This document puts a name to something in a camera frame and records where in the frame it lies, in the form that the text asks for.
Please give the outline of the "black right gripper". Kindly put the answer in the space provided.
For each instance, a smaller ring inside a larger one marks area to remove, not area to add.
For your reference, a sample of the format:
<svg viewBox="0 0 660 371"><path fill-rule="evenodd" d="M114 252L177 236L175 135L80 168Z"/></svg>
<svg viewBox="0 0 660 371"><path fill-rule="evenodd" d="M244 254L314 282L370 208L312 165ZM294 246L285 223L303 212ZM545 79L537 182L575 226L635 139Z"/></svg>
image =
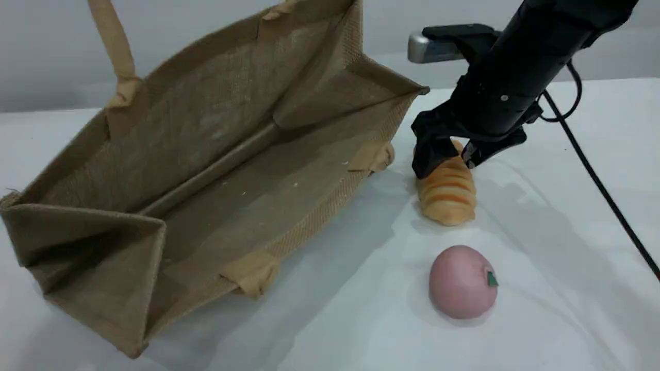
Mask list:
<svg viewBox="0 0 660 371"><path fill-rule="evenodd" d="M525 122L525 112L542 90L543 80L538 77L462 75L449 99L419 113L411 125L416 137L412 169L417 179L427 178L459 155L450 137L471 139L461 152L469 169L525 143L526 134L510 133Z"/></svg>

